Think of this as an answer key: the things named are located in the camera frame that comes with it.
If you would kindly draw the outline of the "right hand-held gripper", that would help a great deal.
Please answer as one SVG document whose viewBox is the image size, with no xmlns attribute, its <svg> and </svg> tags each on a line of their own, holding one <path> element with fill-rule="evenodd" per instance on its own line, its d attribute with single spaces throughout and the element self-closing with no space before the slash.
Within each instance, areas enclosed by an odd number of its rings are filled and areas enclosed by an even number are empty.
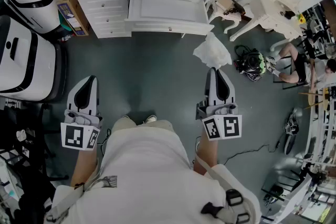
<svg viewBox="0 0 336 224">
<path fill-rule="evenodd" d="M 210 68 L 205 84 L 205 101 L 196 106 L 196 119 L 201 120 L 209 141 L 242 136 L 242 115 L 238 115 L 235 88 L 220 69 Z"/>
</svg>

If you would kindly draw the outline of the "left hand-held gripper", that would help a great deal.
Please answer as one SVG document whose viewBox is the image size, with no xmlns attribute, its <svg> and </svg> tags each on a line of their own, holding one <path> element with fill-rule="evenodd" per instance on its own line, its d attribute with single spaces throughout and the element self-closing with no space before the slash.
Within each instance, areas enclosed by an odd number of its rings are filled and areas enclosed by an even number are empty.
<svg viewBox="0 0 336 224">
<path fill-rule="evenodd" d="M 99 114 L 99 80 L 88 76 L 79 81 L 69 92 L 65 120 L 61 122 L 62 147 L 92 151 L 97 144 L 103 117 Z"/>
</svg>

